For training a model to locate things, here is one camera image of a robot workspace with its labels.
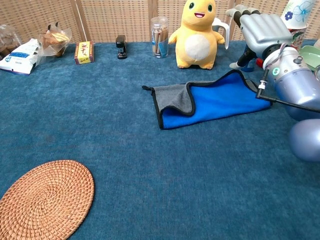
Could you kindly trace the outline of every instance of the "plush toy mouth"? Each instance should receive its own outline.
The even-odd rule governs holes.
[[[197,17],[197,18],[203,18],[205,16],[204,13],[201,13],[201,12],[195,12],[194,15]]]

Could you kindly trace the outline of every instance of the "white package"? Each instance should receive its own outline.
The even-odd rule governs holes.
[[[31,38],[0,61],[0,69],[14,74],[29,75],[38,59],[38,40]]]

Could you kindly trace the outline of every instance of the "green bowl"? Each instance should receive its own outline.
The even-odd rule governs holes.
[[[314,71],[320,65],[320,49],[314,46],[306,45],[298,51],[300,56],[303,57],[304,62],[308,67]]]

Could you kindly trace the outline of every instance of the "black stapler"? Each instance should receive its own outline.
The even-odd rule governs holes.
[[[126,36],[118,35],[115,40],[116,47],[118,50],[118,59],[126,59],[127,58],[127,44],[126,44]]]

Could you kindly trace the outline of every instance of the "snack bag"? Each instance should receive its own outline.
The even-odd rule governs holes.
[[[0,61],[0,69],[14,74],[29,75],[38,59],[38,40],[30,41],[18,46]]]
[[[45,33],[38,37],[39,57],[36,65],[42,63],[45,57],[61,57],[72,38],[71,29],[62,30],[58,27],[58,22],[50,24]]]

